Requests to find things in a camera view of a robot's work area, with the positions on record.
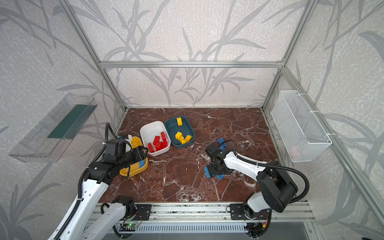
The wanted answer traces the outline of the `yellow plastic bin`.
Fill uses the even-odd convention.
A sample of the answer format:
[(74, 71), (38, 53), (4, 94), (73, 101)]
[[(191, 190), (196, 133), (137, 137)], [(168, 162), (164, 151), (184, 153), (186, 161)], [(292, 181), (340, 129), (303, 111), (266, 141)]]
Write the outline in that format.
[[(131, 145), (133, 149), (143, 146), (142, 141), (138, 137), (132, 137)], [(145, 171), (148, 168), (148, 165), (148, 158), (142, 159), (139, 162), (130, 165), (129, 168), (120, 170), (120, 176), (131, 178)]]

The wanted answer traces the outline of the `red lego brick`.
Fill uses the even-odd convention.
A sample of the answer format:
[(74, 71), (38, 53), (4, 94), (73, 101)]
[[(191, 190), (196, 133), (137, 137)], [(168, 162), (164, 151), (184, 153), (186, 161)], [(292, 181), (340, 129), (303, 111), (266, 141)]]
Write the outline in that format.
[(150, 153), (154, 153), (155, 152), (155, 149), (154, 149), (152, 143), (148, 143), (148, 149), (149, 149)]
[(156, 151), (160, 151), (168, 147), (168, 142), (157, 142), (155, 144)]
[(154, 141), (153, 141), (153, 145), (156, 145), (157, 143), (159, 143), (160, 140), (161, 140), (160, 136), (155, 136)]
[(166, 138), (166, 135), (165, 135), (165, 132), (161, 132), (161, 138), (162, 138), (162, 142), (164, 143), (167, 143), (167, 138)]

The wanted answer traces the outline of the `small yellow lego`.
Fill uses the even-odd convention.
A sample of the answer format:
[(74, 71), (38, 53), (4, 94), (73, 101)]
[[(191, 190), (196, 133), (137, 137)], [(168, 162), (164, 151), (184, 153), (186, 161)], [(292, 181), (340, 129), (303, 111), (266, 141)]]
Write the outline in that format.
[(185, 138), (184, 138), (184, 142), (189, 142), (190, 140), (192, 139), (192, 136), (191, 135), (187, 135)]

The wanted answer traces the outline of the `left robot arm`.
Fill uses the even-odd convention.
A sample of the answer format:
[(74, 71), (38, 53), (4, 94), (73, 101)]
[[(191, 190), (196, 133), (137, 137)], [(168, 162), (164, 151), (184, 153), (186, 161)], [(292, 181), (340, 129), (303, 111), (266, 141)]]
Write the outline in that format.
[(94, 161), (83, 171), (78, 182), (78, 194), (56, 230), (51, 240), (101, 240), (120, 220), (131, 219), (138, 210), (134, 199), (127, 196), (116, 197), (102, 215), (88, 229), (85, 228), (90, 216), (102, 195), (122, 169), (147, 158), (148, 148), (132, 147), (132, 136), (114, 136), (108, 139), (113, 130), (106, 124), (105, 142)]

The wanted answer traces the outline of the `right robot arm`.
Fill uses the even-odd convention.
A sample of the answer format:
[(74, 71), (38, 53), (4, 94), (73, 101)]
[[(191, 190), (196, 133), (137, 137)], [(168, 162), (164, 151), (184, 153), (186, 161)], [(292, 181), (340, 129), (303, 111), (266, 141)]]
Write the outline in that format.
[(310, 190), (310, 182), (302, 172), (276, 161), (262, 162), (241, 155), (233, 140), (212, 143), (205, 151), (212, 160), (205, 168), (207, 178), (237, 171), (258, 183), (260, 191), (251, 194), (242, 204), (247, 219), (256, 219), (267, 210), (281, 213), (287, 205), (302, 200)]

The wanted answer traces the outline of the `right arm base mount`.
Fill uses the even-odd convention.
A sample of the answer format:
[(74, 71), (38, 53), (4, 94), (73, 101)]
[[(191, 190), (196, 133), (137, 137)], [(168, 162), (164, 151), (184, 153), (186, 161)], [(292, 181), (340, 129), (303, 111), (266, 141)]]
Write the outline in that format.
[(230, 204), (226, 207), (226, 211), (230, 213), (231, 220), (268, 222), (272, 215), (272, 210), (270, 209), (261, 210), (256, 213), (250, 207), (245, 207), (243, 204)]

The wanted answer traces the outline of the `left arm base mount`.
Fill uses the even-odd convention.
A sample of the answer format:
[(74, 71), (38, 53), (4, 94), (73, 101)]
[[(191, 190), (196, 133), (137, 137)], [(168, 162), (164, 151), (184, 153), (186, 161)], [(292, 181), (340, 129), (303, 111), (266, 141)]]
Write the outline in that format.
[(148, 221), (151, 214), (151, 204), (135, 204), (135, 209), (129, 211), (122, 220), (126, 221)]

